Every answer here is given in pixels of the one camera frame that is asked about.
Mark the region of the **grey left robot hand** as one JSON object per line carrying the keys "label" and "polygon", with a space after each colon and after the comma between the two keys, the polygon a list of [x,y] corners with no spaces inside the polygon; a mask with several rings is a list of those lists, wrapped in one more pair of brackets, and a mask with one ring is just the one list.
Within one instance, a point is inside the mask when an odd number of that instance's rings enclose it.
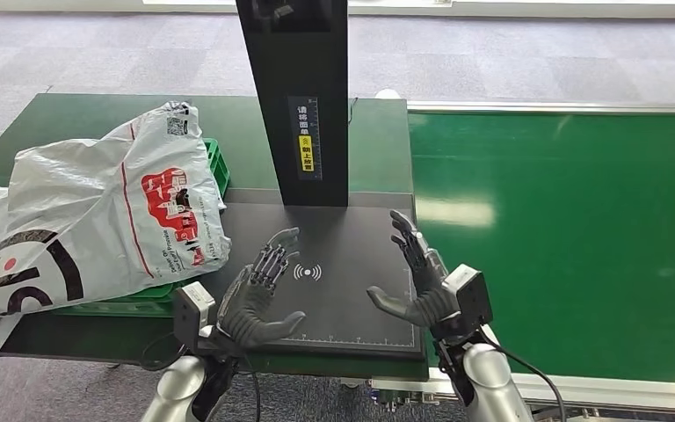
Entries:
{"label": "grey left robot hand", "polygon": [[299,255],[300,229],[275,233],[230,284],[217,313],[217,330],[242,348],[249,349],[293,335],[306,318],[294,311],[280,321],[268,322],[265,314],[272,304],[279,278],[289,262]]}

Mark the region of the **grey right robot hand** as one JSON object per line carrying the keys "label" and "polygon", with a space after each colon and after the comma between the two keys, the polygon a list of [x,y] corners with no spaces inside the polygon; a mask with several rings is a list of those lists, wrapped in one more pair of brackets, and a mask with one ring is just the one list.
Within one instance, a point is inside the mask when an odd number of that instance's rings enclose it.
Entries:
{"label": "grey right robot hand", "polygon": [[367,295],[377,309],[392,317],[419,327],[432,327],[460,310],[455,294],[442,286],[448,270],[438,251],[429,246],[407,215],[393,209],[389,216],[398,231],[390,240],[398,246],[410,269],[416,298],[405,302],[377,286],[369,287]]}

